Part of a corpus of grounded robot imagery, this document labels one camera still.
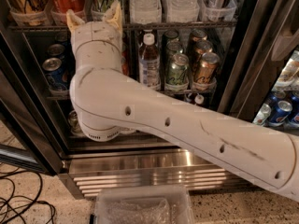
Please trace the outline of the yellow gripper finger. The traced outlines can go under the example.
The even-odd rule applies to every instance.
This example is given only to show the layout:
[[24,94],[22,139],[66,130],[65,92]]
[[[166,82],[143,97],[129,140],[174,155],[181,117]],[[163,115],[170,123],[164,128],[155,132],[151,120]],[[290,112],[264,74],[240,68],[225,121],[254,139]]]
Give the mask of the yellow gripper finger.
[[66,12],[66,24],[71,33],[73,33],[79,26],[83,25],[85,21],[77,16],[72,9],[68,9]]
[[105,12],[102,21],[113,26],[117,31],[122,33],[122,10],[119,0],[114,0],[110,8]]

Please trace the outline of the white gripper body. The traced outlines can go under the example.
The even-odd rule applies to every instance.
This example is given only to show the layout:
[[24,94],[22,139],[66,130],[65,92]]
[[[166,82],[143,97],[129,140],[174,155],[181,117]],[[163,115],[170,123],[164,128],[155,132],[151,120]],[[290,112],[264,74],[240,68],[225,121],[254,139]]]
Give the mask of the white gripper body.
[[80,45],[93,41],[104,41],[117,49],[120,49],[122,44],[121,33],[114,26],[104,21],[87,22],[71,33],[73,51],[76,51]]

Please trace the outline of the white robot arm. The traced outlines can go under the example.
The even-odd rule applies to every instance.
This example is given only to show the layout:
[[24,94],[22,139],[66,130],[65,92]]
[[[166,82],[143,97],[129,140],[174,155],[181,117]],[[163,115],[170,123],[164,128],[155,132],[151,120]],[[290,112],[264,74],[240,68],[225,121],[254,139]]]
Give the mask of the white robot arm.
[[254,185],[299,201],[299,137],[161,94],[121,70],[122,12],[105,21],[66,13],[76,73],[72,106],[84,134],[103,142],[121,128],[151,133]]

